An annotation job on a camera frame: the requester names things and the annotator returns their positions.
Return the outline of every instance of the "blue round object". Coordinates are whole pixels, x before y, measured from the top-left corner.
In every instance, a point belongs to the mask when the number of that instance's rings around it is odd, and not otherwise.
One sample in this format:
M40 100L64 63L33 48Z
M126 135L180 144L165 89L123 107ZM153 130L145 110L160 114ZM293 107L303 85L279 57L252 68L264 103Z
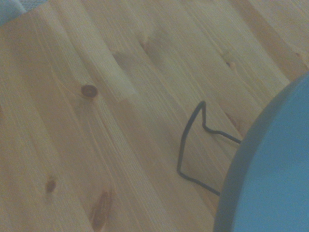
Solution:
M309 73L271 101L242 141L214 232L309 232Z

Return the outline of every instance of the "black cable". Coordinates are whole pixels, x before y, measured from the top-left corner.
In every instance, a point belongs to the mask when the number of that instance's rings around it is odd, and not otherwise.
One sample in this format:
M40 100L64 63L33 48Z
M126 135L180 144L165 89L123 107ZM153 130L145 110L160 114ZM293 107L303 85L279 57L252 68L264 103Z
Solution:
M181 168L182 168L182 162L183 162L183 152L184 152L184 146L185 146L185 140L189 134L189 131L191 129L191 126L195 120L195 118L197 117L198 113L200 112L200 110L202 109L202 118L203 118L203 128L205 131L209 132L209 133L212 133L212 134L220 134L238 144L241 143L241 140L223 132L223 131L220 131L220 130L212 130L210 128L208 128L206 126L206 102L205 101L201 101L198 106L195 108L194 112L192 113L187 125L185 126L185 129L183 131L183 135L182 135L182 139L181 139L181 142L180 142L180 150L179 150L179 156L178 156L178 163L177 163L177 173L184 179L186 180L189 180L189 181L192 181L200 186L202 186L203 188L207 189L208 191L216 194L217 196L220 196L220 192L218 192L217 190L213 189L212 187L204 184L203 182L197 180L197 179L194 179L192 177L189 177L187 176L186 174L182 173L181 172Z

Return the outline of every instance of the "wood grain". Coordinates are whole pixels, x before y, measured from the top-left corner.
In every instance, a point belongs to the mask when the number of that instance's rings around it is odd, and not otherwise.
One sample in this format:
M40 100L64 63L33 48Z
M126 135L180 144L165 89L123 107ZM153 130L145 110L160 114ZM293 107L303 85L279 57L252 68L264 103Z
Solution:
M250 7L279 47L229 0L50 0L1 27L0 228L212 231L218 197L176 173L190 114L241 139L306 69L300 30ZM183 171L220 190L238 146L200 123Z
M299 56L309 70L309 2L292 1L256 1L251 4L272 26L280 37Z

